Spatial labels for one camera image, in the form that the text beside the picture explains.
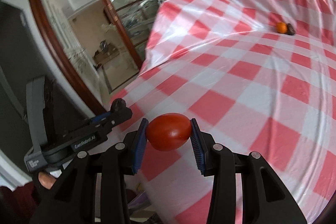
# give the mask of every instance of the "wooden door frame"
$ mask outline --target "wooden door frame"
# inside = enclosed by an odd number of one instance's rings
[[[130,41],[130,38],[128,37],[124,27],[122,26],[118,15],[113,13],[114,9],[110,3],[109,0],[102,0],[104,3],[104,6],[107,8],[107,15],[111,22],[115,22],[116,26],[122,35],[122,38],[124,40],[125,36],[127,36],[126,39],[126,46],[127,46],[127,40],[132,44]],[[67,56],[65,55],[63,51],[63,47],[61,46],[60,42],[58,41],[58,38],[52,28],[52,26],[49,23],[48,17],[46,15],[46,12],[44,10],[43,4],[41,0],[29,0],[30,6],[31,6],[31,12],[33,14],[33,17],[35,19],[36,25],[38,27],[39,32],[41,33],[42,39],[48,48],[51,56],[53,57],[54,61],[56,62],[58,68],[61,70],[69,84],[73,87],[75,92],[79,95],[79,97],[83,100],[83,102],[92,110],[92,112],[95,115],[102,114],[106,112],[105,108],[101,105],[101,103],[95,98],[95,96],[91,93],[91,91],[88,89],[88,87],[85,85],[81,77],[78,75],[76,70],[74,69],[71,62],[68,60]],[[136,54],[136,56],[139,58],[139,60],[136,60],[137,66],[140,66],[142,64],[142,61],[135,51],[133,44],[132,48]]]

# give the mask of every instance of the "table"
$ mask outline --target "table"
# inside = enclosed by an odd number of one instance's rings
[[[139,77],[114,97],[133,117],[95,151],[143,117],[179,112],[233,152],[259,151],[312,223],[336,189],[335,11],[334,0],[164,2]],[[275,33],[280,21],[297,34]],[[206,223],[213,179],[190,141],[171,152],[148,144],[139,177],[165,223]],[[241,213],[238,189],[237,223]]]

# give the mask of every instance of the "tomato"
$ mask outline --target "tomato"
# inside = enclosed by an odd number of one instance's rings
[[[146,129],[146,137],[159,151],[171,151],[181,147],[191,135],[191,122],[179,113],[167,113],[152,120]]]

